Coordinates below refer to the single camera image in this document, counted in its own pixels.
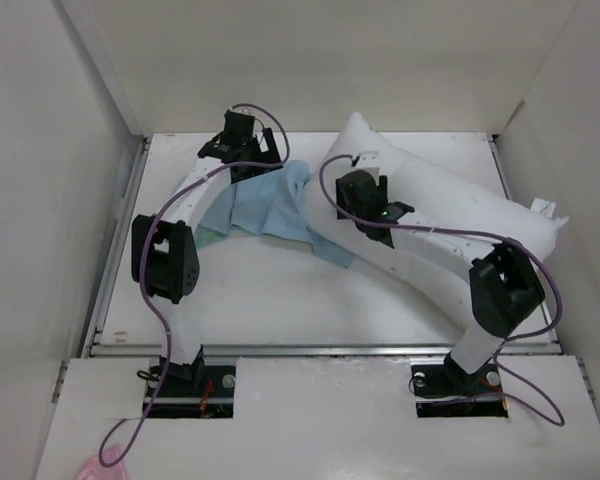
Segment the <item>light blue pillowcase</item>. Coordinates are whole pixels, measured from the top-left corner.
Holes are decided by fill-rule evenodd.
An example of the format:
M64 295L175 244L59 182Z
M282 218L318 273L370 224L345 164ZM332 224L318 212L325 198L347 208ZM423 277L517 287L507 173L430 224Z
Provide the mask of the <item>light blue pillowcase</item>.
M313 231L307 222L305 187L312 174L304 161L291 160L281 169L236 184L230 172L216 171L215 160L198 160L191 173L177 185L174 204L166 221L184 221L194 233L196 245L205 248L236 231L301 242L313 254L343 268L354 255Z

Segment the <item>white pillow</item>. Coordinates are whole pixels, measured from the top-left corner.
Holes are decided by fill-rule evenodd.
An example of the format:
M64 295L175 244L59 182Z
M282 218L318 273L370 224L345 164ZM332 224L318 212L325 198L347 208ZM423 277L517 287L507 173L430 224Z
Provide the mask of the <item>white pillow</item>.
M526 208L470 182L406 150L374 131L359 112L352 113L331 146L329 156L377 151L380 174L388 177L392 200L414 206L429 226L495 233L520 241L539 260L554 251L566 218L553 218L556 205L535 199ZM466 316L470 312L468 285L453 273L409 253L401 253L367 238L348 219L338 220L329 198L337 177L351 172L344 160L327 167L325 177L306 187L308 226L327 240L422 292L435 304Z

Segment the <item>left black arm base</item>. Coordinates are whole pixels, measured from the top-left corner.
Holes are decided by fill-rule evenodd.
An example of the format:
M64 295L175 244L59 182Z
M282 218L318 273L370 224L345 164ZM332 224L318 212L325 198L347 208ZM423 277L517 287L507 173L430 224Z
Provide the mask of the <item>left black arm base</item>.
M208 365L202 357L192 364L169 365L167 375L158 386L164 360L136 376L146 383L142 410L149 408L150 419L230 419L234 414L237 383L236 365Z

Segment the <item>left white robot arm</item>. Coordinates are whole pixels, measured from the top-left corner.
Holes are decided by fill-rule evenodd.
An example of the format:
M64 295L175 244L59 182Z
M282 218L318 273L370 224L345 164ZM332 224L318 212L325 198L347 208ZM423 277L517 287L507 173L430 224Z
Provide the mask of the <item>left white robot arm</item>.
M252 113L254 109L238 104L226 110L222 130L200 148L183 184L158 212L139 214L132 221L131 276L165 333L159 365L140 374L153 389L169 378L178 394L193 396L203 387L204 373L190 362L172 362L172 329L152 299L177 305L193 292L200 275L194 230L223 190L278 170L288 160L280 155L273 130Z

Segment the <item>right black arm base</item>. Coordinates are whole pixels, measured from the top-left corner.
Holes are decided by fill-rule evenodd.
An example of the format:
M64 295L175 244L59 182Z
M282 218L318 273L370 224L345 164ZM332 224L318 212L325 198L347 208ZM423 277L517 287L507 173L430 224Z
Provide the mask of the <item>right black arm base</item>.
M447 361L412 364L408 387L420 419L508 417L501 376L493 363L473 374Z

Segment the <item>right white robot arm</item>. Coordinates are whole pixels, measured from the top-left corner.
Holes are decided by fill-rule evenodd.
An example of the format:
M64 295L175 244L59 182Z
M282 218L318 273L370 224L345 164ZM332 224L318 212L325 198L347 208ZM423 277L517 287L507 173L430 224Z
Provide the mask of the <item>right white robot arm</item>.
M411 205L388 200L388 179L353 170L335 180L336 210L369 239L449 271L470 292L473 321L444 359L443 381L452 395L467 395L479 371L546 295L529 255L508 239L489 242L445 234Z

